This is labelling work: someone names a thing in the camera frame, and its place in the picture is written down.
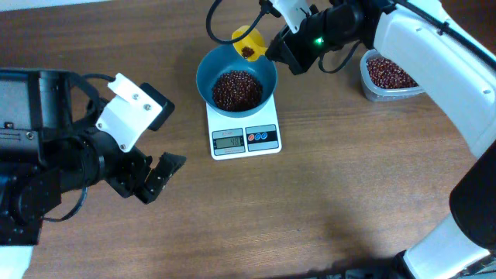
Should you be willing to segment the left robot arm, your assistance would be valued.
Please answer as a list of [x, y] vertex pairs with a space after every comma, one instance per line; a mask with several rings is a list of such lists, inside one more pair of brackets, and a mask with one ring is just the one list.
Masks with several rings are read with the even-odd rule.
[[4, 68], [1, 71], [1, 276], [21, 278], [50, 211], [62, 195], [107, 182], [121, 197], [154, 202], [184, 165], [181, 155], [154, 160], [137, 140], [158, 130], [174, 103], [150, 84], [106, 76], [112, 99], [93, 74]]

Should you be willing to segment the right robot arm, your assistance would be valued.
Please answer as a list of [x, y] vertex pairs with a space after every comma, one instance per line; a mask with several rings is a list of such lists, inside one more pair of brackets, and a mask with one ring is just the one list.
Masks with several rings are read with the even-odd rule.
[[449, 196], [449, 214], [369, 278], [462, 278], [495, 262], [495, 57], [439, 1], [272, 1], [285, 19], [269, 60], [305, 73], [326, 53], [362, 43], [405, 70], [459, 130], [476, 163]]

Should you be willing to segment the yellow plastic measuring scoop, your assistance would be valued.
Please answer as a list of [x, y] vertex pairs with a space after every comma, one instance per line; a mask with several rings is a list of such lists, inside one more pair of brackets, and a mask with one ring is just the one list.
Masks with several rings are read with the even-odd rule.
[[247, 36], [245, 36], [242, 40], [234, 43], [233, 47], [241, 57], [242, 57], [241, 54], [242, 48], [244, 47], [252, 48], [254, 50], [254, 55], [249, 58], [244, 58], [249, 62], [257, 61], [260, 57], [264, 56], [267, 51], [265, 40], [261, 35], [261, 33], [256, 28], [252, 29], [250, 33]]

